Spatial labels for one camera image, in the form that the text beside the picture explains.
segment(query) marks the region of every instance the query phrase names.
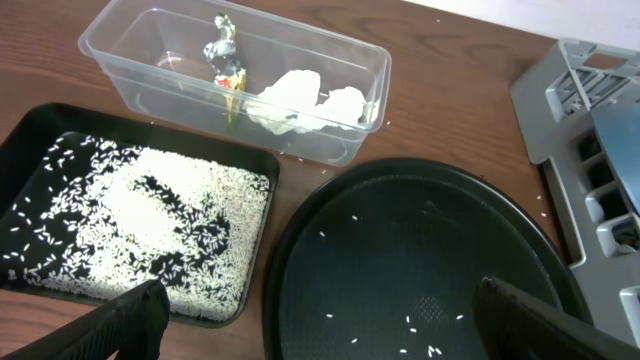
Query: foil wrapper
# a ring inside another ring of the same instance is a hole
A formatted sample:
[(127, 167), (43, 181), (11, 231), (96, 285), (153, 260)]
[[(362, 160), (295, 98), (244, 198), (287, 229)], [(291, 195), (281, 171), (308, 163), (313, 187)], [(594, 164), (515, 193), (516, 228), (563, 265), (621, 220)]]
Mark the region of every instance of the foil wrapper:
[[(244, 91), (247, 82), (247, 70), (236, 57), (236, 26), (226, 14), (220, 13), (214, 19), (220, 36), (215, 42), (204, 47), (204, 55), (214, 71), (213, 83), (234, 91)], [(240, 110), (240, 99), (233, 95), (224, 95), (227, 101), (229, 124), (234, 125)]]

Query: white rice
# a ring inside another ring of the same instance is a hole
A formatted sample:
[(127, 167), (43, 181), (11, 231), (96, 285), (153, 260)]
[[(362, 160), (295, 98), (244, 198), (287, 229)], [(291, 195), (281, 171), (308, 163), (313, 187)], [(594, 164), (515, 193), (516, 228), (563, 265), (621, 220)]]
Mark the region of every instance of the white rice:
[[(160, 278), (172, 311), (221, 321), (233, 316), (269, 180), (175, 153), (87, 137), (83, 144), (89, 143), (97, 150), (90, 172), (54, 192), (42, 226), (31, 230), (47, 238), (40, 246), (61, 245), (46, 232), (45, 223), (56, 223), (75, 242), (65, 241), (64, 254), (52, 247), (59, 258), (52, 252), (42, 255), (46, 262), (34, 260), (45, 263), (23, 274), (28, 283), (108, 300)], [(69, 221), (69, 214), (81, 220)]]

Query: wooden table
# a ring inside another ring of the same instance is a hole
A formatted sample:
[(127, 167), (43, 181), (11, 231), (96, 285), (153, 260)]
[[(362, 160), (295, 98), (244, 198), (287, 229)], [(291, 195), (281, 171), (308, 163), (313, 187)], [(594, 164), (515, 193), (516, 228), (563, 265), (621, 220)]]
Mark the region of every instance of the wooden table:
[[(526, 155), (509, 84), (554, 41), (399, 0), (241, 0), (257, 9), (385, 47), (393, 57), (385, 125), (352, 163), (410, 156), (470, 171), (507, 193), (557, 242), (541, 177)], [(0, 1), (0, 142), (36, 105), (130, 112), (77, 40), (107, 0)], [(321, 183), (345, 170), (279, 156), (282, 172), (247, 307), (219, 329), (169, 325), (163, 359), (263, 359), (261, 294), (278, 235)], [(92, 307), (0, 291), (0, 355)]]

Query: black rectangular tray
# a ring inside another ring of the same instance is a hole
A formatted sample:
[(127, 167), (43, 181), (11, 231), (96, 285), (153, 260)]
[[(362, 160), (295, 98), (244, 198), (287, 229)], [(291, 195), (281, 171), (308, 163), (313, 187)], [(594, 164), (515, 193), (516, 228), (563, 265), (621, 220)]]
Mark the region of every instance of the black rectangular tray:
[[(171, 315), (172, 321), (208, 328), (223, 327), (237, 319), (246, 304), (264, 226), (280, 174), (280, 166), (276, 158), (267, 151), (70, 105), (42, 105), (27, 113), (6, 141), (0, 145), (0, 219), (11, 211), (14, 200), (41, 164), (49, 147), (54, 144), (57, 138), (68, 132), (84, 133), (116, 142), (147, 146), (194, 158), (216, 161), (221, 165), (242, 168), (264, 175), (269, 179), (266, 208), (236, 313), (222, 322), (196, 319), (179, 314)], [(3, 240), (0, 238), (0, 248), (2, 248)], [(86, 296), (42, 287), (12, 285), (11, 282), (5, 280), (8, 268), (4, 268), (2, 264), (3, 262), (0, 261), (0, 272), (4, 275), (0, 276), (0, 288), (2, 289), (89, 305), (105, 303), (105, 301)]]

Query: white wall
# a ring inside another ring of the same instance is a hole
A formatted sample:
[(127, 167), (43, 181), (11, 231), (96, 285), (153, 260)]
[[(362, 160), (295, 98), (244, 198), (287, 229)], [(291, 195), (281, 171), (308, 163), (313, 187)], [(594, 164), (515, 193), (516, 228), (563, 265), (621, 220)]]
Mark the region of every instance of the white wall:
[(540, 34), (640, 50), (640, 0), (405, 0)]

